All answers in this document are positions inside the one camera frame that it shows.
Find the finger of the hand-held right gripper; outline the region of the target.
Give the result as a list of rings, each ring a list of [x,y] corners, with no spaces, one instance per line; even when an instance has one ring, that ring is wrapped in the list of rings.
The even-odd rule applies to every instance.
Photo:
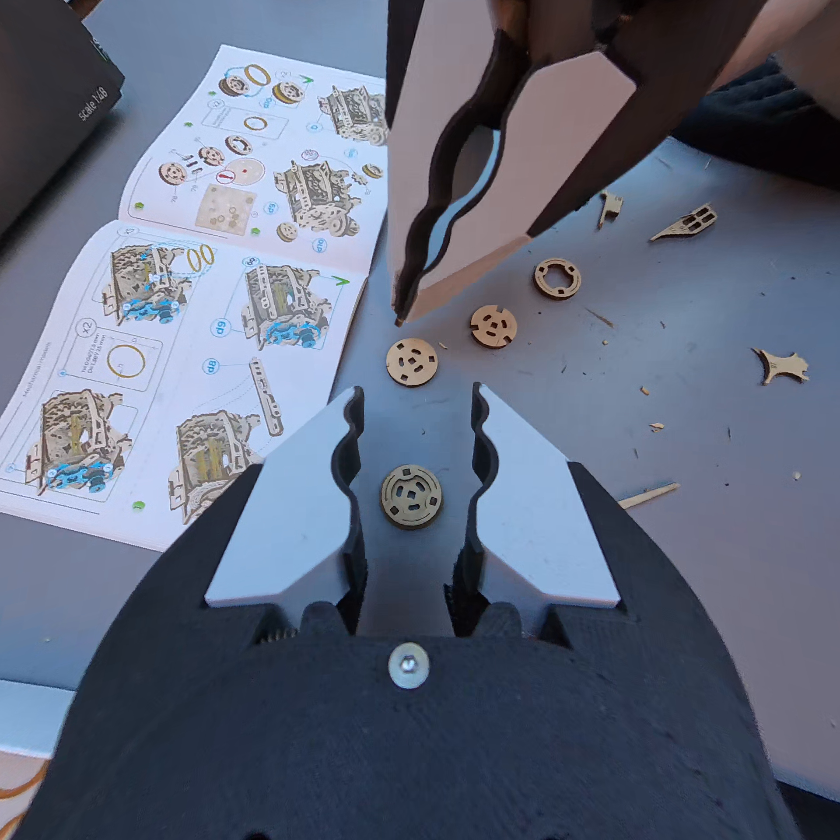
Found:
[[[499,156],[488,183],[445,226],[436,256],[427,250],[406,321],[445,305],[585,204],[650,152],[709,86],[635,83],[599,51],[531,70],[519,83],[498,83],[491,52],[476,92],[434,153],[432,177],[452,175],[446,209],[460,153],[475,130],[499,131]]]
[[[386,265],[395,317],[407,320],[452,175],[436,181],[433,158],[457,111],[484,75],[496,30],[491,2],[397,2],[387,6]]]

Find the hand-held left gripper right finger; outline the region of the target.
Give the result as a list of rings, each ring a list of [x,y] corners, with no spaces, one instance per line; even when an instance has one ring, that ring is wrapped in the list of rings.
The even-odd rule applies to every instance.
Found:
[[[569,459],[482,383],[472,386],[470,425],[479,488],[448,587],[455,635],[473,634],[497,602],[517,609],[528,636],[553,605],[618,606]]]

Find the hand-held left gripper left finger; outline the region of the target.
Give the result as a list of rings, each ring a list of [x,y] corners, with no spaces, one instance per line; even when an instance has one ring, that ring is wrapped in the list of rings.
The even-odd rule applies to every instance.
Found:
[[[356,633],[368,565],[359,502],[364,392],[340,393],[270,453],[206,590],[212,607],[274,604],[299,627],[315,602]]]

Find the layered wooden wheel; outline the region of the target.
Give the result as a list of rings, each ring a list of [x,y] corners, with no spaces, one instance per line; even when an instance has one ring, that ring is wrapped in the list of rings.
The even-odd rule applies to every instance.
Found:
[[[444,494],[435,475],[419,465],[399,465],[383,480],[380,504],[389,522],[399,529],[429,525],[444,507]]]

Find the person's right forearm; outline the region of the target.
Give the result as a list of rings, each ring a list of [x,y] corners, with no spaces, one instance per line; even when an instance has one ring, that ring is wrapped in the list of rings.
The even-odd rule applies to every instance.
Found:
[[[766,2],[713,88],[736,80],[770,56],[799,89],[838,118],[838,1]]]

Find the thin wooden stick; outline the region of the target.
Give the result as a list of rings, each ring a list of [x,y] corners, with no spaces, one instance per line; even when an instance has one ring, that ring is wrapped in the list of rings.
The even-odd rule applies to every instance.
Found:
[[[643,505],[658,497],[662,497],[666,494],[669,494],[670,492],[678,490],[679,488],[680,483],[671,482],[666,485],[646,489],[630,497],[625,497],[623,499],[620,499],[617,503],[622,509],[627,510],[629,508],[635,508],[637,506]]]

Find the pointed wooden piece with holes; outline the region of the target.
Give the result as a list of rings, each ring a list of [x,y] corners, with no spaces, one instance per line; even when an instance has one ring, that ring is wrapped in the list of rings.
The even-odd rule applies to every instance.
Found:
[[[710,204],[695,209],[688,215],[677,219],[674,223],[655,234],[648,241],[656,242],[663,238],[687,238],[698,235],[708,229],[718,219],[718,214]]]

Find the person's grey clothing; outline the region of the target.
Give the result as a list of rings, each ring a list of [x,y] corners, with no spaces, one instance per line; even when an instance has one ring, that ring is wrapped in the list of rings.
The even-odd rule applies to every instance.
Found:
[[[708,93],[671,136],[726,161],[839,190],[839,121],[773,57]]]

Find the wooden disc with slots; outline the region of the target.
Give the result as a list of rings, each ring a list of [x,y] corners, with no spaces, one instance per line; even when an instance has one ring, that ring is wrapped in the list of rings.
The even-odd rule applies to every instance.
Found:
[[[423,339],[401,339],[387,351],[385,365],[394,382],[406,387],[418,387],[435,376],[438,354]]]

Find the notched wooden disc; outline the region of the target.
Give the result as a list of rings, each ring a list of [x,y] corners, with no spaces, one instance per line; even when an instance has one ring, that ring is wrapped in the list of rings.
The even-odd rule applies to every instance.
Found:
[[[469,327],[473,339],[489,350],[508,347],[518,332],[518,323],[512,313],[497,305],[485,305],[475,310]]]

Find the illustrated instruction booklet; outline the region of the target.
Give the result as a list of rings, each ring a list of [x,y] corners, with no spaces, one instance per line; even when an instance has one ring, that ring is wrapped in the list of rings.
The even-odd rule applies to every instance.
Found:
[[[324,408],[387,203],[385,80],[222,45],[66,274],[2,513],[165,550]]]

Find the star-shaped wooden piece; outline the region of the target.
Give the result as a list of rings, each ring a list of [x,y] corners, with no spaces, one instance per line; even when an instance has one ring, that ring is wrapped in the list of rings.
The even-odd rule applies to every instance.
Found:
[[[752,352],[761,360],[763,365],[763,386],[769,385],[777,376],[787,376],[797,380],[799,383],[808,382],[810,377],[807,374],[809,363],[798,353],[793,352],[788,356],[779,356],[769,353],[766,350],[751,348]]]

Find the pale sheet with orange lines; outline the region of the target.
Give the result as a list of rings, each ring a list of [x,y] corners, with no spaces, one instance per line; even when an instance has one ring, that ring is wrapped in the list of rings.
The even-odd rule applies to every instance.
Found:
[[[75,697],[69,689],[1,681],[1,838],[12,838],[42,784]]]

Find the black cardboard box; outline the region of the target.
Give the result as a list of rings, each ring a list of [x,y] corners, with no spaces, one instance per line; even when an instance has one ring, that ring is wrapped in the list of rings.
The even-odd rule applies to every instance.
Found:
[[[123,82],[68,2],[1,2],[1,235],[109,114]]]

